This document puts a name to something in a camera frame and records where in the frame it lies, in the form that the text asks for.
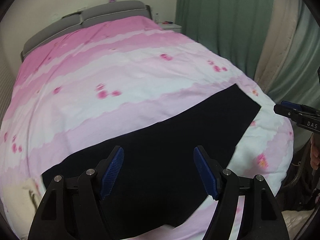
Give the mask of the person's right hand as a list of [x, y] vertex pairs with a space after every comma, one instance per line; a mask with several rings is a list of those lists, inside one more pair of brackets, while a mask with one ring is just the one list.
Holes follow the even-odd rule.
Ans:
[[310, 148], [310, 165], [313, 170], [317, 170], [319, 166], [319, 148], [315, 144], [314, 136], [311, 136], [311, 148]]

